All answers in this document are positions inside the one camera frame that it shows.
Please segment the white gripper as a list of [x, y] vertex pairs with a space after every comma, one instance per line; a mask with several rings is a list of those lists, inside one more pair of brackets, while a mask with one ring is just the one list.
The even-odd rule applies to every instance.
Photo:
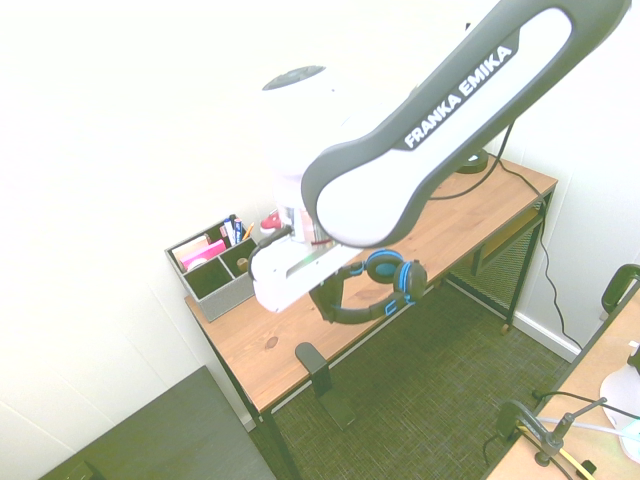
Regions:
[[309, 292], [322, 319], [332, 323], [334, 306], [342, 305], [344, 282], [351, 277], [340, 268], [360, 253], [334, 241], [311, 245], [290, 234], [273, 234], [259, 241], [249, 260], [255, 297], [267, 310], [281, 312]]

